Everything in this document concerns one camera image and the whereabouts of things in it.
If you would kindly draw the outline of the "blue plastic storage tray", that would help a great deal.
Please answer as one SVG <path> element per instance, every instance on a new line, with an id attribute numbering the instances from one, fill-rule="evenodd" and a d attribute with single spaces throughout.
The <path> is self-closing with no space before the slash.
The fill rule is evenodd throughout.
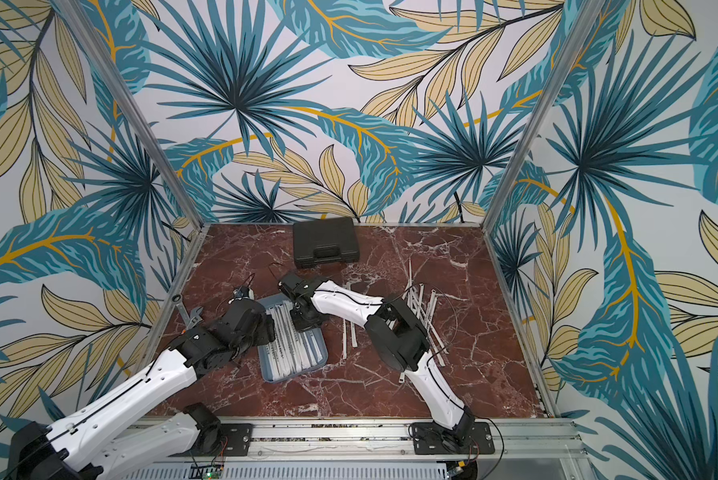
<path id="1" fill-rule="evenodd" d="M 298 332 L 291 317 L 292 302 L 283 294 L 259 300 L 274 322 L 275 340 L 258 346 L 261 376 L 280 383 L 324 367 L 328 351 L 320 328 Z"/>

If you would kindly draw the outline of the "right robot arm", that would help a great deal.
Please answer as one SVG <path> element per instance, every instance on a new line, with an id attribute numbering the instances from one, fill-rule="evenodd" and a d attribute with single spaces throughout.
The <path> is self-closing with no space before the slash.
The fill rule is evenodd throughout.
<path id="1" fill-rule="evenodd" d="M 303 279 L 295 273 L 283 276 L 278 287 L 292 302 L 291 317 L 298 331 L 319 327 L 330 316 L 363 328 L 380 359 L 412 383 L 433 423 L 457 441 L 465 441 L 475 416 L 445 380 L 422 320 L 400 296 L 368 296 L 325 277 Z"/>

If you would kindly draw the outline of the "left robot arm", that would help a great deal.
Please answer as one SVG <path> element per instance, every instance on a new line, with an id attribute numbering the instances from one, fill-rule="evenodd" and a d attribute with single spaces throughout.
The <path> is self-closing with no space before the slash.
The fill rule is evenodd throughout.
<path id="1" fill-rule="evenodd" d="M 224 316 L 184 331 L 98 400 L 50 425 L 25 424 L 11 439 L 4 478 L 115 479 L 178 453 L 220 454 L 227 444 L 221 422 L 202 403 L 137 434 L 124 432 L 173 394 L 274 338 L 264 306 L 231 300 Z"/>

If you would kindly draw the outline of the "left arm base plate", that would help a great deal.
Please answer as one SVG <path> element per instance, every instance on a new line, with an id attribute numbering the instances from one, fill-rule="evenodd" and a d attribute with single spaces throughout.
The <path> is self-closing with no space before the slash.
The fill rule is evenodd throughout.
<path id="1" fill-rule="evenodd" d="M 251 423 L 223 423 L 202 430 L 192 448 L 176 457 L 246 457 L 252 440 Z"/>

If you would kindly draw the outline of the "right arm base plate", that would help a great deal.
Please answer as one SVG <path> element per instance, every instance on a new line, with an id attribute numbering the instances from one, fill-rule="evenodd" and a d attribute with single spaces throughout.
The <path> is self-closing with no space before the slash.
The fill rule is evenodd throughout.
<path id="1" fill-rule="evenodd" d="M 408 435 L 416 455 L 475 456 L 496 451 L 490 426 L 485 422 L 474 423 L 464 437 L 434 422 L 415 422 L 408 426 Z"/>

